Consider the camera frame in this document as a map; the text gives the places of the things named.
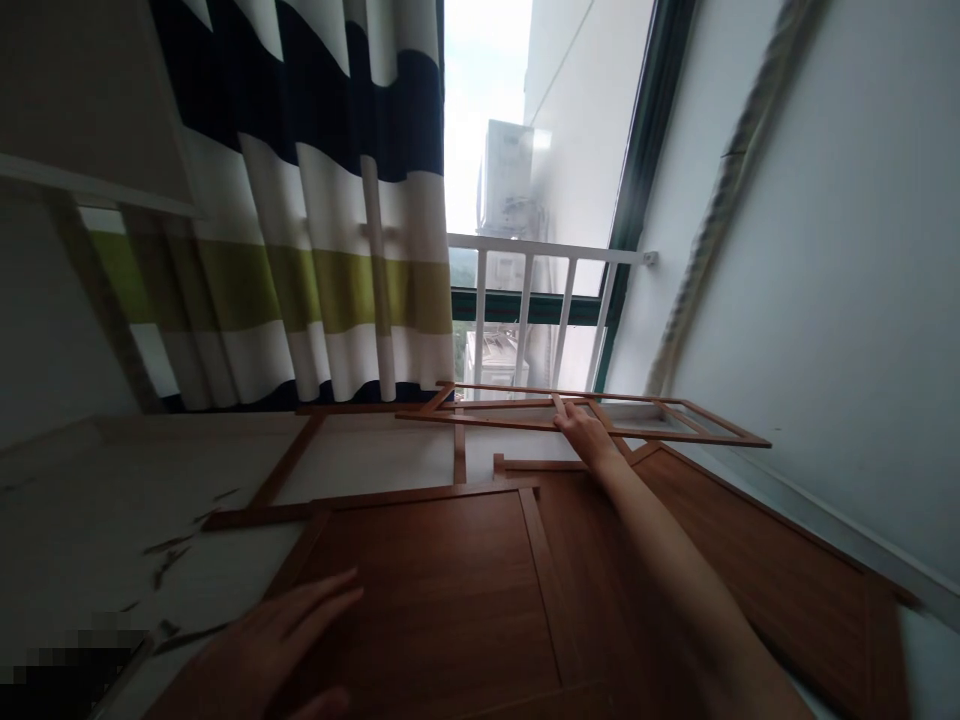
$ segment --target human hand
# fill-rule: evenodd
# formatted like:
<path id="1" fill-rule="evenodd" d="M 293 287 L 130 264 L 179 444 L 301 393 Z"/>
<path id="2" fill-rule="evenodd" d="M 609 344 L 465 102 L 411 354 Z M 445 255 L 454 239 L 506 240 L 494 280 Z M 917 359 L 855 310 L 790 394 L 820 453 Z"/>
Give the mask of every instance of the human hand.
<path id="1" fill-rule="evenodd" d="M 255 607 L 187 663 L 144 720 L 260 720 L 324 630 L 363 596 L 363 588 L 336 594 L 356 574 L 354 568 Z M 337 718 L 349 702 L 342 687 L 330 688 L 288 720 Z"/>
<path id="2" fill-rule="evenodd" d="M 596 471 L 607 460 L 622 457 L 603 423 L 572 402 L 565 403 L 563 409 L 564 413 L 558 412 L 554 416 L 553 424 L 560 428 L 591 471 Z"/>

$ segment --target curtain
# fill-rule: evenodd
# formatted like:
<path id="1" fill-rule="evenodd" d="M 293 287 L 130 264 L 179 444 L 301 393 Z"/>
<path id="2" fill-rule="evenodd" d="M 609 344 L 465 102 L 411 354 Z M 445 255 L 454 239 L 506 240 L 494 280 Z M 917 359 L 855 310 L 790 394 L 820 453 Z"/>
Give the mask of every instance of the curtain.
<path id="1" fill-rule="evenodd" d="M 121 208 L 188 409 L 453 377 L 434 0 L 151 0 L 201 217 Z"/>

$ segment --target railing bar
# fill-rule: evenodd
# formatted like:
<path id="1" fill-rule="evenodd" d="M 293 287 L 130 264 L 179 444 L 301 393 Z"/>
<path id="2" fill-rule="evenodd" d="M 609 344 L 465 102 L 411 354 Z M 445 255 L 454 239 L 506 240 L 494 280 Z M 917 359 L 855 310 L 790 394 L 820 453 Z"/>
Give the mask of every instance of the railing bar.
<path id="1" fill-rule="evenodd" d="M 597 317 L 597 334 L 593 338 L 593 351 L 590 353 L 590 369 L 587 371 L 585 392 L 593 387 L 594 375 L 597 372 L 597 360 L 600 358 L 600 346 L 603 344 L 604 325 L 607 324 L 607 311 L 610 309 L 610 296 L 613 294 L 613 278 L 617 274 L 617 263 L 610 263 L 607 267 L 607 282 L 603 286 L 603 299 L 600 301 L 600 315 Z"/>
<path id="2" fill-rule="evenodd" d="M 520 382 L 523 356 L 527 350 L 527 315 L 530 314 L 530 286 L 533 284 L 533 255 L 523 256 L 523 295 L 520 296 L 520 334 L 517 336 L 517 362 L 513 369 L 513 384 Z"/>
<path id="3" fill-rule="evenodd" d="M 487 251 L 477 251 L 477 329 L 473 337 L 473 382 L 483 383 L 483 318 L 487 312 Z M 482 390 L 474 390 L 474 400 L 480 399 Z"/>
<path id="4" fill-rule="evenodd" d="M 610 248 L 591 248 L 580 245 L 561 245 L 534 240 L 511 240 L 509 238 L 490 237 L 489 235 L 462 235 L 447 233 L 450 247 L 470 250 L 490 250 L 496 252 L 545 255 L 548 257 L 577 258 L 578 260 L 600 260 L 616 262 L 621 265 L 633 265 L 640 262 L 641 255 L 632 250 L 611 250 Z"/>
<path id="5" fill-rule="evenodd" d="M 570 305 L 573 300 L 573 278 L 577 274 L 577 258 L 570 258 L 567 266 L 567 287 L 563 291 L 563 308 L 560 310 L 560 332 L 557 333 L 557 351 L 553 360 L 553 382 L 550 387 L 557 387 L 560 380 L 560 362 L 563 360 L 563 343 L 567 339 L 567 322 L 570 320 Z"/>

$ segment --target air conditioner unit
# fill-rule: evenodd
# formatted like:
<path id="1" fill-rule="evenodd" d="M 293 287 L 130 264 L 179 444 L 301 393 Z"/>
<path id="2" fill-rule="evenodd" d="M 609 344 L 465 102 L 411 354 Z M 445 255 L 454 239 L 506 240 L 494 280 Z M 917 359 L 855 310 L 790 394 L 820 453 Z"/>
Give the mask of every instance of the air conditioner unit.
<path id="1" fill-rule="evenodd" d="M 477 233 L 517 237 L 529 219 L 534 129 L 490 120 L 477 183 Z"/>

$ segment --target wood scrap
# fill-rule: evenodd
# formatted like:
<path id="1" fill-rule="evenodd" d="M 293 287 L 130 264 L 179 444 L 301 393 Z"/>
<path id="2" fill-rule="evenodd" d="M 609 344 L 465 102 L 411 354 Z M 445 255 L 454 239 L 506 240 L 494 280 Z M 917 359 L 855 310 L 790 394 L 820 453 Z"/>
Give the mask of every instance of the wood scrap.
<path id="1" fill-rule="evenodd" d="M 164 559 L 163 564 L 158 567 L 153 573 L 153 589 L 159 590 L 163 585 L 163 576 L 173 564 L 187 554 L 187 550 L 190 547 L 185 547 L 183 550 L 167 550 L 167 557 Z"/>
<path id="2" fill-rule="evenodd" d="M 184 633 L 183 635 L 178 635 L 175 638 L 171 638 L 166 642 L 160 643 L 160 645 L 157 646 L 157 649 L 154 650 L 153 654 L 163 655 L 164 653 L 168 653 L 171 650 L 176 650 L 177 648 L 181 648 L 184 645 L 189 645 L 190 643 L 196 642 L 197 640 L 203 640 L 205 637 L 216 635 L 218 632 L 220 632 L 226 627 L 229 627 L 232 624 L 233 624 L 233 621 L 220 623 L 219 625 L 214 625 L 213 627 L 207 628 L 206 630 L 197 630 L 196 632 Z"/>
<path id="3" fill-rule="evenodd" d="M 164 540 L 162 543 L 157 543 L 156 545 L 151 545 L 143 551 L 143 555 L 155 555 L 161 553 L 164 550 L 169 550 L 172 547 L 176 547 L 181 543 L 185 543 L 187 540 L 192 538 L 195 533 L 190 535 L 182 535 L 180 537 L 170 538 L 169 540 Z"/>
<path id="4" fill-rule="evenodd" d="M 219 512 L 220 510 L 223 510 L 223 508 L 217 505 L 217 507 L 215 507 L 213 510 L 208 510 L 203 515 L 197 515 L 197 517 L 193 519 L 193 522 L 194 524 L 196 524 L 198 522 L 201 522 L 202 520 L 206 520 L 208 517 L 213 515 L 215 512 Z"/>
<path id="5" fill-rule="evenodd" d="M 240 492 L 240 488 L 234 488 L 233 490 L 227 490 L 225 493 L 220 493 L 219 495 L 214 495 L 214 496 L 213 496 L 213 501 L 216 502 L 217 500 L 223 500 L 225 497 L 230 497 L 230 496 L 233 495 L 235 492 Z"/>

